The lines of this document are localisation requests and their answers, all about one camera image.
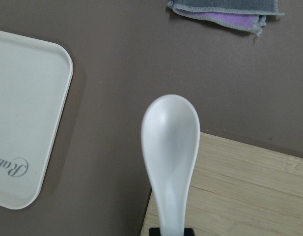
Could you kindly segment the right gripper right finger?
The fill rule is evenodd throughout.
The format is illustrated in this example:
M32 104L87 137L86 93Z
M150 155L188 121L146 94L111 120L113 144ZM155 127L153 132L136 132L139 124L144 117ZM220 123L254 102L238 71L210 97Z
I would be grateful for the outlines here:
M193 236L193 229L192 228L185 228L184 229L184 236Z

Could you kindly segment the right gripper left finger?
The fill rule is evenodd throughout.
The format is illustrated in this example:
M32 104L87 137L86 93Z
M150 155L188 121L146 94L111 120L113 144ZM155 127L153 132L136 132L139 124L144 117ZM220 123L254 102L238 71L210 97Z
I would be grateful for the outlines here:
M161 236L160 228L150 228L149 236Z

